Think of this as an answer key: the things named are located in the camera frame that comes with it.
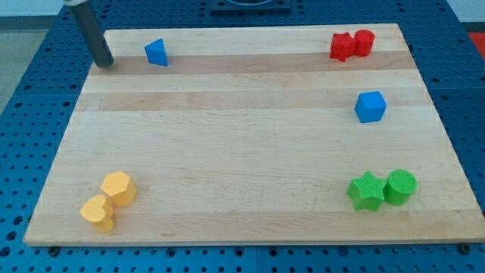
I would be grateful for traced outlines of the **silver rod mount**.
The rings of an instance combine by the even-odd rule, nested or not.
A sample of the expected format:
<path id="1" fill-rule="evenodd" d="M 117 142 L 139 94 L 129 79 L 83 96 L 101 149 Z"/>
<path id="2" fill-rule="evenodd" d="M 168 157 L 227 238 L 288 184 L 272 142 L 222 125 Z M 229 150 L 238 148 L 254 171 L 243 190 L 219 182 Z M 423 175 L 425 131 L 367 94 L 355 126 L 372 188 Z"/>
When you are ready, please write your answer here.
<path id="1" fill-rule="evenodd" d="M 76 7 L 83 4 L 89 4 L 90 0 L 63 0 L 63 3 L 68 7 Z"/>

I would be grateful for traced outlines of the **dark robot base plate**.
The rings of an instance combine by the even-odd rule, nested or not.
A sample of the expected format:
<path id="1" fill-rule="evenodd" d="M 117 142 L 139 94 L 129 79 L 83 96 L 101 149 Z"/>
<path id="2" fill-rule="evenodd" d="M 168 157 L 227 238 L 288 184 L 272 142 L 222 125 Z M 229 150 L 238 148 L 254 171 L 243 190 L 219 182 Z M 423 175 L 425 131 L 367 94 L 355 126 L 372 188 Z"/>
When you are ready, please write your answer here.
<path id="1" fill-rule="evenodd" d="M 210 0 L 212 12 L 291 11 L 290 0 Z"/>

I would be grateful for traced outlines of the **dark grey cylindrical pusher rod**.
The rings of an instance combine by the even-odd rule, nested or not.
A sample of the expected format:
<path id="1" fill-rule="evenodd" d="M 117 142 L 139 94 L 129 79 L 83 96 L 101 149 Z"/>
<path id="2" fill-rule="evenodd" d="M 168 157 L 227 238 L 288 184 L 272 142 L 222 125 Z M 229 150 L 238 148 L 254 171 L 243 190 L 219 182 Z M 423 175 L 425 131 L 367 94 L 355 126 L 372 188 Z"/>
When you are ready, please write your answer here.
<path id="1" fill-rule="evenodd" d="M 113 55 L 111 54 L 91 4 L 69 7 L 69 9 L 77 22 L 80 33 L 85 40 L 95 64 L 101 68 L 111 67 L 114 64 Z"/>

